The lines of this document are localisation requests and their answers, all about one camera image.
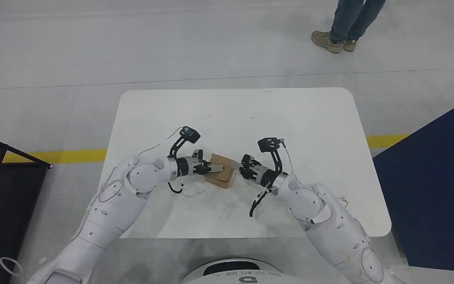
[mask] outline tan sneaker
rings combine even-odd
[[[351,53],[352,51],[355,50],[357,42],[358,42],[357,40],[346,40],[343,43],[343,49]]]
[[[339,53],[342,51],[342,43],[333,43],[330,35],[331,32],[314,31],[311,39],[315,44],[326,48],[330,53]]]

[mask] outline leg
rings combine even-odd
[[[345,41],[348,31],[361,12],[363,4],[364,0],[339,0],[338,8],[334,14],[333,26],[331,27],[331,40],[333,43],[343,43]]]
[[[386,0],[367,0],[356,19],[356,22],[348,32],[348,38],[358,40],[364,35],[370,24],[375,21]]]

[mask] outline small brown box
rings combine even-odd
[[[222,188],[229,188],[233,179],[233,161],[221,155],[213,154],[211,155],[210,162],[213,164],[223,165],[224,170],[222,172],[209,173],[205,175],[205,181]]]

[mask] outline white tabletop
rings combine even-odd
[[[319,89],[191,89],[126,92],[120,100],[107,150],[102,183],[125,157],[162,143],[179,126],[196,129],[201,138],[187,142],[179,155],[202,148],[240,160],[249,153],[273,168],[269,153],[259,151],[264,137],[284,138],[295,172],[303,183],[322,182],[345,196],[348,211],[370,236],[384,236],[391,221],[351,93]],[[164,158],[176,134],[144,154]],[[290,172],[283,148],[284,171]],[[287,206],[267,197],[250,218],[253,200],[263,189],[235,173],[227,190],[186,177],[176,195],[161,185],[124,237],[228,238],[298,237],[303,231]]]

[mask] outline concrete floor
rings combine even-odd
[[[336,0],[0,1],[0,141],[105,148],[130,89],[344,87],[367,135],[411,133],[454,107],[454,2],[388,0],[358,49],[339,55],[310,40],[335,9]],[[19,259],[25,278],[74,233],[101,169],[50,171]],[[402,280],[454,282],[450,271],[409,268],[391,234],[374,242]],[[177,273],[158,266],[162,251]],[[245,252],[315,283],[346,283],[305,239],[121,240],[94,282],[177,283],[196,264]]]

